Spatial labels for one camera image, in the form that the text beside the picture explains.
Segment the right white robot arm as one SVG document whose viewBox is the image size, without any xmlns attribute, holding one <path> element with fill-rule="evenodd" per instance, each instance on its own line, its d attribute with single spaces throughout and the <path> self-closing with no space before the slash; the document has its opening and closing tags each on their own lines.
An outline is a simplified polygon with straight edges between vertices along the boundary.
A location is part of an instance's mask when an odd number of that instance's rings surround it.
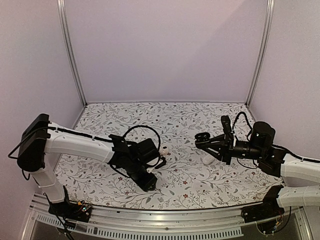
<svg viewBox="0 0 320 240">
<path fill-rule="evenodd" d="M 268 123 L 253 124 L 248 141 L 237 140 L 229 116 L 221 117 L 223 134 L 211 137 L 208 132 L 195 135 L 195 146 L 229 165 L 233 158 L 255 160 L 258 169 L 273 177 L 296 178 L 314 182 L 313 186 L 272 186 L 262 200 L 258 213 L 269 218 L 278 208 L 319 206 L 320 161 L 299 156 L 273 144 L 276 131 Z"/>
</svg>

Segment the white oval case lid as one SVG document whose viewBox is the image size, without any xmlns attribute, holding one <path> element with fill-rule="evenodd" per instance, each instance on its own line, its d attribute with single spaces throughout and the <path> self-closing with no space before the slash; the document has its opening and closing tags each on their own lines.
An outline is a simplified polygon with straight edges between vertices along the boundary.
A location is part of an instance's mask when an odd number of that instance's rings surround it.
<svg viewBox="0 0 320 240">
<path fill-rule="evenodd" d="M 212 155 L 206 155 L 205 157 L 203 157 L 202 162 L 205 165 L 210 165 L 214 160 L 215 158 Z"/>
</svg>

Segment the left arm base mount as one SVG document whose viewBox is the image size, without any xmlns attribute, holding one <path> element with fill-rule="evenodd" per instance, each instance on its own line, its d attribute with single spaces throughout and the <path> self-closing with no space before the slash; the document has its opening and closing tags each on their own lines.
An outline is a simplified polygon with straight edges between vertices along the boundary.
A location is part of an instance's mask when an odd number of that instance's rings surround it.
<svg viewBox="0 0 320 240">
<path fill-rule="evenodd" d="M 48 198 L 50 214 L 62 217 L 63 219 L 70 219 L 79 222 L 88 223 L 92 213 L 92 204 L 84 200 L 70 202 L 69 194 L 66 187 L 63 185 L 64 198 L 62 201 L 53 203 Z"/>
</svg>

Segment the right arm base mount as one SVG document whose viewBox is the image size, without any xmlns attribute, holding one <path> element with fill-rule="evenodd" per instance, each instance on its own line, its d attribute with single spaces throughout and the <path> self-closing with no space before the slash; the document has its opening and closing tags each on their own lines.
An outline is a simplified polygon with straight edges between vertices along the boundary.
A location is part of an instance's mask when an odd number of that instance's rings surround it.
<svg viewBox="0 0 320 240">
<path fill-rule="evenodd" d="M 241 217 L 245 223 L 260 221 L 276 217 L 285 213 L 285 209 L 277 202 L 279 192 L 283 185 L 272 186 L 264 196 L 262 203 L 246 206 L 241 209 Z"/>
</svg>

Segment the black earbud charging case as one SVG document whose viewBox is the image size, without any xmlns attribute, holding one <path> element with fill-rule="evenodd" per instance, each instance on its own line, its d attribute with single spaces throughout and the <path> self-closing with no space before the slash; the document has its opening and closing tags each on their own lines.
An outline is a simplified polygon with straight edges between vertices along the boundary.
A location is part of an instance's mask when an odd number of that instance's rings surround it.
<svg viewBox="0 0 320 240">
<path fill-rule="evenodd" d="M 211 135 L 208 132 L 202 132 L 202 133 L 196 134 L 194 137 L 195 137 L 196 143 L 205 143 L 210 140 Z"/>
</svg>

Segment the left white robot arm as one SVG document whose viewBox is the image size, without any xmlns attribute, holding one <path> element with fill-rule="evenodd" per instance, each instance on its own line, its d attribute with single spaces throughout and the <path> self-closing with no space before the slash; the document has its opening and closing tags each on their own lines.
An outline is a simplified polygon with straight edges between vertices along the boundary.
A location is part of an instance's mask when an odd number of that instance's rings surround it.
<svg viewBox="0 0 320 240">
<path fill-rule="evenodd" d="M 124 177 L 132 179 L 143 191 L 152 191 L 157 178 L 152 170 L 163 163 L 169 152 L 166 146 L 147 138 L 141 142 L 126 140 L 125 135 L 107 137 L 62 127 L 42 113 L 28 126 L 20 143 L 8 154 L 18 166 L 29 173 L 47 195 L 55 209 L 63 216 L 74 213 L 68 193 L 58 181 L 52 168 L 46 166 L 46 154 L 65 154 L 98 160 L 115 172 L 124 170 Z"/>
</svg>

